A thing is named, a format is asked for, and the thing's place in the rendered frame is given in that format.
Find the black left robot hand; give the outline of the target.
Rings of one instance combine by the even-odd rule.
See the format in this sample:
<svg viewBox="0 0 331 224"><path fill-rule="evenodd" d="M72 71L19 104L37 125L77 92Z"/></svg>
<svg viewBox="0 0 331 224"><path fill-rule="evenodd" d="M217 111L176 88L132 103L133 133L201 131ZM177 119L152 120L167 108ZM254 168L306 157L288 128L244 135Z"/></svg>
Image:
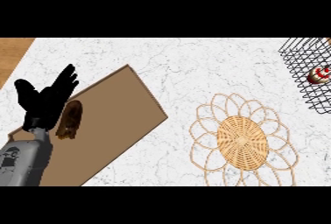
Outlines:
<svg viewBox="0 0 331 224"><path fill-rule="evenodd" d="M77 77L75 67L68 64L53 84L41 91L35 90L27 80L15 81L18 103L25 110L24 131L34 128L44 130L55 128L65 103L78 85Z"/></svg>

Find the woven wicker flower placemat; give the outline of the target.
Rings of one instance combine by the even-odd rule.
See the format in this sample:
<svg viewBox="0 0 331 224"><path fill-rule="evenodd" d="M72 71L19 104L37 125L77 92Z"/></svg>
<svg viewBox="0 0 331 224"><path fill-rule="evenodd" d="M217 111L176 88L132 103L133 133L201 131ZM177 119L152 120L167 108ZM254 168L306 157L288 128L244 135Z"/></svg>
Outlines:
<svg viewBox="0 0 331 224"><path fill-rule="evenodd" d="M223 107L220 107L220 105L217 105L214 102L217 96L222 96L225 98ZM233 96L241 98L242 103L238 103L235 101ZM233 106L236 107L236 115L229 114L228 109L229 102L232 102ZM253 109L250 105L251 102L259 104L259 108ZM244 116L242 114L244 107L248 108L248 116ZM200 115L201 108L208 108L211 110L211 117L201 117ZM214 108L217 108L226 115L226 118L222 121L216 116ZM256 122L253 120L253 117L260 110L263 111L263 120L260 122ZM270 169L273 177L276 179L278 186L282 186L282 180L278 172L290 172L291 174L290 186L296 186L296 166L299 164L300 157L296 147L291 144L290 129L281 122L281 118L276 111L272 108L266 107L257 100L245 100L244 97L236 93L232 93L229 95L217 93L213 95L210 103L204 103L198 106L198 108L195 109L195 115L197 118L189 127L189 134L192 138L189 158L191 163L202 171L205 185L210 186L208 173L222 172L222 183L225 186L228 186L225 172L228 166L231 165L233 168L239 170L241 175L236 180L235 184L236 186L239 184L247 186L244 180L244 172L253 172L259 186L270 186L270 184L267 184L267 182L263 180L262 175L259 173L259 169L263 166L266 166ZM205 120L217 122L217 131L211 131L205 128L202 124L202 121ZM269 122L276 123L276 129L273 130L273 132L265 133L262 126ZM200 124L204 130L200 136L195 136L192 134L192 128L195 124ZM284 128L285 130L285 137L276 135L281 128ZM210 147L201 143L201 139L205 136L216 137L217 146ZM276 139L284 141L284 145L278 149L273 149L270 147L267 137L275 137ZM208 150L208 155L207 158L204 159L204 165L200 165L194 160L194 150L197 146ZM282 155L282 150L285 149L285 147L290 147L294 153L293 163L290 163L288 159ZM225 163L222 164L220 167L210 169L208 168L210 158L216 151L220 152L222 157L225 159ZM275 167L267 161L267 156L270 152L284 160L284 163L287 165L285 168Z"/></svg>

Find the red and white cupcake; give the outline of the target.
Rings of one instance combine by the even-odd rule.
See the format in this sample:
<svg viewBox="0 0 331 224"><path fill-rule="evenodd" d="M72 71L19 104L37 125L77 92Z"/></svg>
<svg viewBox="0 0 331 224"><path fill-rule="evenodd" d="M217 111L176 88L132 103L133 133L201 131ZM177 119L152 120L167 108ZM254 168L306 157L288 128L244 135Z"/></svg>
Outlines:
<svg viewBox="0 0 331 224"><path fill-rule="evenodd" d="M331 69L328 66L315 67L307 75L307 81L313 84L322 84L330 81L331 78Z"/></svg>

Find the brown bread loaf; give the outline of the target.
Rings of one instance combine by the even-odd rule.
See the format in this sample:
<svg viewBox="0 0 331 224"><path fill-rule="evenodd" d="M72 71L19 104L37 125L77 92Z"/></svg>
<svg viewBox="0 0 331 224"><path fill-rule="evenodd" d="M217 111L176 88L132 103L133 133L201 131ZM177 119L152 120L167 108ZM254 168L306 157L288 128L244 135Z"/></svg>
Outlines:
<svg viewBox="0 0 331 224"><path fill-rule="evenodd" d="M74 139L78 131L80 121L83 115L83 104L78 100L71 101L67 104L61 123L56 130L56 136L59 139Z"/></svg>

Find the brown cutting board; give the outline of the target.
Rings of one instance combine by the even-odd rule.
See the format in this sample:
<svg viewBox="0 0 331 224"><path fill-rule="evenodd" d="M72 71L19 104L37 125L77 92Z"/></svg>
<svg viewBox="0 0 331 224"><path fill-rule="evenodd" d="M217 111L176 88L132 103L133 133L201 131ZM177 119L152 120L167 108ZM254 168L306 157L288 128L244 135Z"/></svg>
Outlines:
<svg viewBox="0 0 331 224"><path fill-rule="evenodd" d="M40 186L83 185L167 119L130 66L68 100L83 104L80 126L74 139L59 139L49 131L53 150ZM18 129L7 137L7 142L33 140L34 134Z"/></svg>

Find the brown wooden surface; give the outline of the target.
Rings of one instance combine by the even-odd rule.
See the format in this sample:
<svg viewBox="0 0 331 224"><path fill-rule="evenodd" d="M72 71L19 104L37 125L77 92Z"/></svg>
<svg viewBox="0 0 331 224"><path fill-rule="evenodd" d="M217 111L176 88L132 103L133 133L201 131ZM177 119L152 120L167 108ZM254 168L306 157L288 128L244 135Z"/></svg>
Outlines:
<svg viewBox="0 0 331 224"><path fill-rule="evenodd" d="M34 38L0 38L0 88L25 56Z"/></svg>

